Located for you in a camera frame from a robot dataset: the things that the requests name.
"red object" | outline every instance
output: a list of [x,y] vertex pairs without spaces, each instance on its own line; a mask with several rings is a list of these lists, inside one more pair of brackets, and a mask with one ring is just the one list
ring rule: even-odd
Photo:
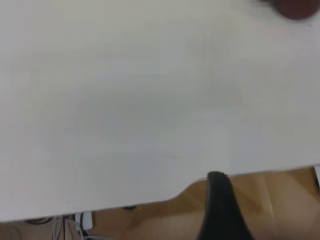
[[320,8],[320,0],[273,0],[272,5],[284,17],[293,20],[306,19]]

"cable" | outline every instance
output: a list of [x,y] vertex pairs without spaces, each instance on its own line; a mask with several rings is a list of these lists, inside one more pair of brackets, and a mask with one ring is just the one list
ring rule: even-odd
[[66,240],[66,221],[65,216],[62,217],[62,226],[63,226],[63,240]]
[[53,219],[52,217],[43,217],[38,219],[25,220],[24,222],[26,224],[31,224],[31,225],[43,225],[43,224],[50,223],[52,219]]

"wooden floor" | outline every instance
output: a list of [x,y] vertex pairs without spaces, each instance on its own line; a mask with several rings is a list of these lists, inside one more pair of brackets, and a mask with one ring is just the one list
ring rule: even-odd
[[[320,196],[313,168],[236,176],[231,180],[256,240],[320,239]],[[97,211],[91,232],[115,240],[195,240],[204,216],[205,196],[206,182],[200,181],[167,202],[145,204],[134,210]],[[23,240],[50,239],[50,226],[18,225],[18,229]]]

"white tabletop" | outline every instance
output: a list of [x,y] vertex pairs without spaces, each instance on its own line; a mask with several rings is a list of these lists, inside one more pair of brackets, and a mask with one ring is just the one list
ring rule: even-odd
[[251,0],[0,0],[0,221],[320,163],[320,15]]

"power strip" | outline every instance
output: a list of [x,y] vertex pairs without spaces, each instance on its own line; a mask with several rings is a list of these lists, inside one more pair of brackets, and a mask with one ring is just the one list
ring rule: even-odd
[[82,228],[83,230],[89,230],[94,227],[93,218],[92,218],[92,211],[85,211],[76,213],[74,215],[74,220],[81,224],[81,215],[82,215]]

